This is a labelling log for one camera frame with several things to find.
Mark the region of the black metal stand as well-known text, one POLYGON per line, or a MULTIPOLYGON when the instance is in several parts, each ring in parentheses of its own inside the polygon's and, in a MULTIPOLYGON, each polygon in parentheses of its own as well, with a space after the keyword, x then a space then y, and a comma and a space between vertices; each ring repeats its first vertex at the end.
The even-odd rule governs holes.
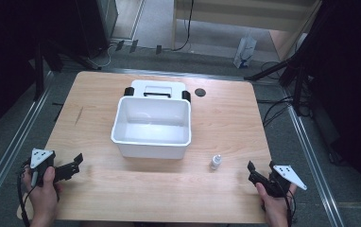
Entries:
POLYGON ((44 74, 43 74, 43 43, 38 42, 35 47, 35 96, 34 100, 37 101, 44 90, 44 74))

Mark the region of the white plastic storage box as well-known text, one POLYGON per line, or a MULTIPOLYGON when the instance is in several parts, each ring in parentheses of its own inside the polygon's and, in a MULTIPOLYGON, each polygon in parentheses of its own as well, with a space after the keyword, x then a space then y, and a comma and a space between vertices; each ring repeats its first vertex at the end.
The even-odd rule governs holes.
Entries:
POLYGON ((124 157, 182 159, 192 141, 191 103, 184 99, 123 96, 111 140, 124 157))

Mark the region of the metal floor rail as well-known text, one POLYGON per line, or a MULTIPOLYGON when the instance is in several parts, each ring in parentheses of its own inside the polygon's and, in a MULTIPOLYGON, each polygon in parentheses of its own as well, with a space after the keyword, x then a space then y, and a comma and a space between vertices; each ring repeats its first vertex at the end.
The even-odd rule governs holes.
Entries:
POLYGON ((44 91, 39 98, 33 99, 35 87, 31 86, 0 120, 0 188, 49 95, 54 79, 54 73, 49 71, 44 77, 44 91))
POLYGON ((288 112, 300 140, 302 151, 313 176, 322 207, 325 210, 330 225, 331 227, 345 227, 345 223, 335 202, 334 195, 319 165, 315 150, 306 129, 303 126, 301 117, 297 115, 292 105, 289 105, 288 112))
POLYGON ((199 74, 199 73, 165 72, 165 71, 123 69, 123 68, 105 69, 105 70, 101 70, 99 72, 117 73, 117 74, 126 74, 126 75, 132 74, 132 75, 178 77, 178 78, 249 81, 249 82, 258 83, 258 84, 279 84, 278 80, 276 80, 276 79, 263 78, 263 79, 251 81, 251 80, 244 80, 244 77, 241 77, 241 76, 222 76, 222 75, 209 75, 209 74, 199 74))

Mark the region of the person's left hand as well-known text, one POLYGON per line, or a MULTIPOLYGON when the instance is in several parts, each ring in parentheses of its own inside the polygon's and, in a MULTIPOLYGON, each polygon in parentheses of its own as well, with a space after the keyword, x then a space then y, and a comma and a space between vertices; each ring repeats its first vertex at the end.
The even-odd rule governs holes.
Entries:
POLYGON ((35 217, 46 217, 56 219, 58 213, 58 194, 54 184, 55 179, 55 168, 50 166, 44 173, 43 186, 36 186, 32 188, 30 168, 25 168, 23 177, 23 184, 27 190, 32 192, 29 194, 29 198, 33 208, 33 218, 35 217))

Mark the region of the light wooden furniture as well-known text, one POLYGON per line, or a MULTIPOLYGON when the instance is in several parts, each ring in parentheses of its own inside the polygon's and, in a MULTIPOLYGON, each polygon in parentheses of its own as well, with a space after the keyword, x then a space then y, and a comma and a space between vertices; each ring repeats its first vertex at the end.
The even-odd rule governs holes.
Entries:
POLYGON ((312 25, 322 0, 173 0, 172 44, 176 21, 269 29, 279 59, 288 57, 301 34, 312 25))

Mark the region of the person's right hand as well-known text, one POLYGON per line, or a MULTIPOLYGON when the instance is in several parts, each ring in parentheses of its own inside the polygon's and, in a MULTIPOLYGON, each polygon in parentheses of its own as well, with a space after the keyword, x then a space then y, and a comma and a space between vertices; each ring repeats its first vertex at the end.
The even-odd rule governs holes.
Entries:
POLYGON ((273 198, 268 195, 265 187, 261 183, 255 185, 257 192, 262 200, 262 205, 265 207, 265 218, 268 220, 287 220, 287 204, 282 198, 273 198))

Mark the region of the dark cabinet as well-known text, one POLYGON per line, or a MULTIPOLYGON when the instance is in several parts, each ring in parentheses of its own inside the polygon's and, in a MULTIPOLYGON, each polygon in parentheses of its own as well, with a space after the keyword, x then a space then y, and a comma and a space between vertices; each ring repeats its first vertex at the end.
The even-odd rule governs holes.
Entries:
POLYGON ((107 50, 116 25, 115 0, 76 0, 85 55, 95 57, 107 50))

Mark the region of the black tripod stand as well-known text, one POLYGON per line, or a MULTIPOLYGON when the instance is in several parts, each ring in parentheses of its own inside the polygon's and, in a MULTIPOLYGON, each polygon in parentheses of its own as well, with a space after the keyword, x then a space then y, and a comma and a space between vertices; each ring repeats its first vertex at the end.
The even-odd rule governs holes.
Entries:
POLYGON ((301 60, 298 57, 290 57, 284 61, 273 65, 266 70, 253 75, 244 77, 244 80, 248 81, 256 81, 262 79, 272 73, 278 72, 280 70, 284 70, 284 72, 279 77, 278 81, 282 87, 289 86, 292 82, 295 83, 294 94, 292 96, 292 107, 295 113, 298 116, 302 116, 301 112, 301 92, 303 87, 303 82, 307 77, 305 72, 305 67, 301 63, 301 60))

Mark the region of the small white bottle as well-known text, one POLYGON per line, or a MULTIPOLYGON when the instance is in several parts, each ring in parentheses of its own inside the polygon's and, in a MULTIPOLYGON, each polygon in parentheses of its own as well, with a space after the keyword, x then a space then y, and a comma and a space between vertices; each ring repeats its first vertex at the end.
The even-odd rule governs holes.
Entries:
POLYGON ((210 168, 212 170, 217 170, 219 168, 219 166, 222 163, 222 156, 220 154, 215 155, 210 163, 210 168))

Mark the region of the white bag with blue print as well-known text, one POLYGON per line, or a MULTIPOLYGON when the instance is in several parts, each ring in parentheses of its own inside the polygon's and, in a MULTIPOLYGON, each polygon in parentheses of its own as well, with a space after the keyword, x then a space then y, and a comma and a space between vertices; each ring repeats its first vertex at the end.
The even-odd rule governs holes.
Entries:
POLYGON ((257 41, 250 35, 240 40, 233 64, 236 68, 247 68, 250 65, 257 41))

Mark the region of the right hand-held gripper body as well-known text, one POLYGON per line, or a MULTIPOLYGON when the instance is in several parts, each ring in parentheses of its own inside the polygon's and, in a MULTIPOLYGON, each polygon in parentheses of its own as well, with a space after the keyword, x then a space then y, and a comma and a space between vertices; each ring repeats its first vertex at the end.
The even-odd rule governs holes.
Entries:
POLYGON ((275 165, 273 173, 269 173, 266 183, 263 186, 269 196, 274 198, 284 197, 294 184, 302 190, 306 190, 306 184, 301 180, 292 166, 275 165))

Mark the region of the white lid with black latches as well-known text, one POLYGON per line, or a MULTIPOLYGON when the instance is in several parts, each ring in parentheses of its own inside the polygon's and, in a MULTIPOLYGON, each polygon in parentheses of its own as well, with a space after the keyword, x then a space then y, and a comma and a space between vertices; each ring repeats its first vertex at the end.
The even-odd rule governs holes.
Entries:
POLYGON ((176 81, 136 79, 125 89, 124 96, 191 101, 186 85, 176 81))

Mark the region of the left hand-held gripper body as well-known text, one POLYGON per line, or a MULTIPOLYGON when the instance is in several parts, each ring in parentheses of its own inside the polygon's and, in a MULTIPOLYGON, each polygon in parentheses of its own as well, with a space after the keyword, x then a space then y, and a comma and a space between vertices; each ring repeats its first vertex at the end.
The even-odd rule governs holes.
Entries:
POLYGON ((31 152, 30 157, 30 173, 32 187, 43 186, 43 177, 45 171, 54 165, 56 157, 54 150, 38 149, 35 148, 31 152))

